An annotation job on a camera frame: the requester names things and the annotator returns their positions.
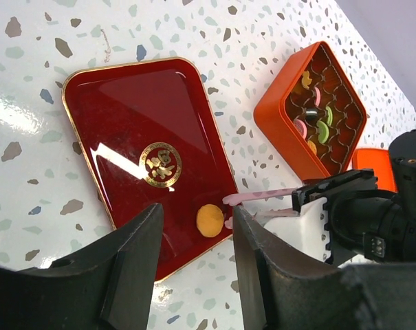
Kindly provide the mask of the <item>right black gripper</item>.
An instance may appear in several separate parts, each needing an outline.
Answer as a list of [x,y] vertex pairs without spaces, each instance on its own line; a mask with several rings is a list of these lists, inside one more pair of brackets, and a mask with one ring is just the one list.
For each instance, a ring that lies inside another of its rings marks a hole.
[[331,202],[340,194],[376,188],[377,177],[372,169],[348,170],[324,179],[306,179],[303,186],[291,193],[292,209],[299,212],[305,204],[321,197]]

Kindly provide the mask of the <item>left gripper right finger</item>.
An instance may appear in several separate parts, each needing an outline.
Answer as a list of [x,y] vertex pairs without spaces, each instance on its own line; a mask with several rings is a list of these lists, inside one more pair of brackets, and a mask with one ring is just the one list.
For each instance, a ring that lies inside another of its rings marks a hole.
[[416,263],[328,265],[233,210],[246,329],[416,329]]

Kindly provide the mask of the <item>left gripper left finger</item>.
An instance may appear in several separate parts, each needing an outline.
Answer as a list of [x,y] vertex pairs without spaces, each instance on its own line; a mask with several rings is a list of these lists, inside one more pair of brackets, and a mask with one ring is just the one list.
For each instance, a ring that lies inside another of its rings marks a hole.
[[163,225],[155,203],[48,268],[0,267],[0,329],[145,329]]

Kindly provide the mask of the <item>green cookie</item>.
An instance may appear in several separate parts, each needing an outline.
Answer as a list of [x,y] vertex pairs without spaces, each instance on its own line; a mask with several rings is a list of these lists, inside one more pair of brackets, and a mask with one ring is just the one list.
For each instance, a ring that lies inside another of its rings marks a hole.
[[317,121],[316,127],[318,130],[318,141],[321,144],[325,144],[329,139],[329,127],[322,120]]
[[330,127],[333,123],[333,110],[330,106],[325,107],[326,123]]

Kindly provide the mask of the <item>pink cookie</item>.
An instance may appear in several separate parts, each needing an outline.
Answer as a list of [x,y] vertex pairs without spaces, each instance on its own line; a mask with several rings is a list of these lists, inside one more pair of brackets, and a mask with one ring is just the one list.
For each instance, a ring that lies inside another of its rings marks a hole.
[[293,124],[295,128],[300,133],[300,136],[305,139],[307,137],[307,126],[306,124],[300,119],[294,119]]
[[319,88],[314,87],[314,105],[315,107],[319,107],[320,106],[320,101],[321,101],[321,92],[319,90]]

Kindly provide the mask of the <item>black cookie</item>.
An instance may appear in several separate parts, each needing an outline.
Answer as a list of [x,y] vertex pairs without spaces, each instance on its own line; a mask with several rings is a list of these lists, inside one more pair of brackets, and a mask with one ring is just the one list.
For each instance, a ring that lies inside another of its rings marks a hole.
[[308,122],[316,122],[319,119],[318,110],[308,108],[305,110],[305,120]]

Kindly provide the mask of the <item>orange compartment cookie box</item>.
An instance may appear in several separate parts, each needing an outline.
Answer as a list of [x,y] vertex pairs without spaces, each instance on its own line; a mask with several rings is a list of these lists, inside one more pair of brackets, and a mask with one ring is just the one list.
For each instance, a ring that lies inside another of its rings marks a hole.
[[292,54],[254,109],[256,125],[301,180],[345,172],[366,110],[320,41]]

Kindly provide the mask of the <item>orange flower cookie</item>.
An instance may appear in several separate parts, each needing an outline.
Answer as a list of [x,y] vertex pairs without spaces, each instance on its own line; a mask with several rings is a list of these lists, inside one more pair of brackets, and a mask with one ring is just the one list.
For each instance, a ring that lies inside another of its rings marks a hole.
[[309,73],[308,70],[306,70],[302,73],[300,82],[301,82],[301,86],[304,89],[309,89],[310,88],[310,85],[312,83],[312,79],[310,78],[310,73]]

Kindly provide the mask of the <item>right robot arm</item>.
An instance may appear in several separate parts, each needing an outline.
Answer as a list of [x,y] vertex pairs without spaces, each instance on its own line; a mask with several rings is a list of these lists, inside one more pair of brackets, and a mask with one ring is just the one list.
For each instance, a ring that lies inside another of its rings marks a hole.
[[325,198],[330,245],[379,263],[416,262],[416,129],[389,146],[397,192],[379,189],[371,169],[348,170],[292,193],[292,208]]

